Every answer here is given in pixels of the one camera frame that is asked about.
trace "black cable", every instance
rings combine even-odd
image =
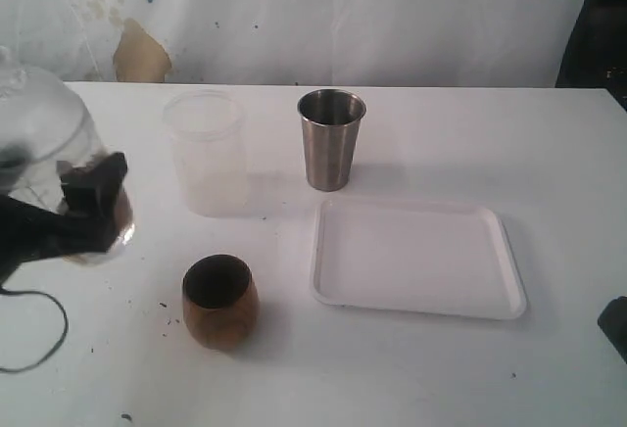
[[[55,297],[45,292],[39,292],[37,290],[12,291],[12,290],[6,290],[5,288],[2,288],[0,286],[0,295],[3,295],[5,297],[23,297],[23,296],[28,296],[28,295],[43,297],[47,300],[50,300],[52,303],[54,303],[57,306],[57,308],[61,311],[61,315],[63,316],[64,328],[63,328],[63,332],[61,333],[61,337],[55,343],[55,345],[52,346],[52,349],[50,349],[46,353],[46,355],[43,356],[39,361],[36,361],[35,363],[20,367],[20,368],[7,368],[5,366],[0,366],[0,373],[7,373],[7,374],[24,373],[25,371],[29,371],[29,370],[32,370],[33,368],[36,368],[37,366],[41,365],[44,361],[46,361],[48,358],[53,356],[57,352],[57,350],[63,345],[63,343],[66,341],[66,337],[68,336],[68,330],[70,328],[70,322],[68,321],[68,314],[66,313],[66,309],[63,308],[63,305],[61,304],[61,302],[59,302],[59,300],[57,300]]]

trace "wooden cup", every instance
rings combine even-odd
[[[209,349],[229,351],[252,332],[259,297],[250,268],[234,256],[201,259],[183,277],[183,319]]]

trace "glass kettle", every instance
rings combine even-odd
[[[126,171],[77,94],[0,47],[0,284],[23,261],[96,263],[126,244]]]

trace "cup rim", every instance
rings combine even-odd
[[[230,261],[229,264],[240,265],[241,269],[245,271],[246,284],[244,285],[244,290],[242,291],[242,293],[238,295],[237,297],[235,297],[232,302],[229,302],[221,306],[205,306],[190,297],[189,291],[188,291],[189,280],[193,278],[193,276],[196,275],[197,273],[202,273],[203,271],[206,271],[202,267],[207,263],[207,261],[217,260],[217,259],[228,259]],[[187,300],[194,307],[197,307],[206,311],[220,311],[223,309],[234,307],[237,304],[237,302],[239,302],[242,299],[242,297],[246,295],[246,292],[248,292],[248,290],[250,289],[252,282],[253,282],[253,273],[251,272],[250,267],[244,261],[230,254],[214,254],[211,256],[206,256],[205,258],[202,258],[194,262],[192,266],[187,269],[187,271],[185,272],[185,275],[183,276],[183,281],[181,282],[181,293],[183,295],[183,298]]]
[[[357,117],[356,119],[353,119],[347,123],[341,123],[339,125],[330,125],[328,123],[320,123],[319,121],[315,121],[312,120],[308,117],[305,116],[305,114],[303,114],[303,103],[305,102],[305,99],[308,98],[309,96],[312,96],[314,94],[320,93],[320,92],[333,92],[333,93],[340,93],[340,94],[346,94],[349,97],[352,97],[353,99],[357,100],[361,105],[362,105],[362,113],[360,114],[359,117]],[[313,125],[317,125],[317,126],[324,126],[326,128],[336,128],[336,127],[344,127],[344,126],[348,126],[348,125],[352,125],[354,123],[357,123],[359,121],[361,121],[363,119],[363,116],[365,116],[365,111],[366,111],[366,105],[365,102],[363,101],[363,99],[358,96],[357,94],[347,91],[346,89],[335,89],[335,88],[323,88],[323,89],[317,89],[315,91],[311,91],[308,92],[307,94],[305,94],[303,97],[301,97],[298,101],[298,104],[296,105],[296,108],[298,110],[298,113],[301,116],[301,119],[303,119],[304,121],[306,121],[307,123],[311,123]]]
[[[207,131],[190,131],[184,128],[180,128],[176,126],[174,121],[174,109],[177,104],[182,101],[196,98],[196,97],[213,97],[219,98],[224,101],[228,101],[231,105],[235,107],[235,119],[225,128],[220,130],[207,130]],[[188,141],[208,141],[208,140],[216,140],[219,138],[225,138],[229,136],[234,131],[240,129],[244,124],[244,120],[246,118],[246,111],[243,106],[233,99],[233,97],[226,91],[219,91],[215,89],[198,89],[193,91],[186,91],[176,96],[172,97],[169,101],[166,102],[163,108],[162,121],[169,128],[169,133],[173,136],[183,138]]]

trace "plastic cup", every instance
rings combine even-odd
[[[174,167],[192,212],[223,216],[246,204],[244,117],[242,107],[219,91],[184,93],[166,105]]]

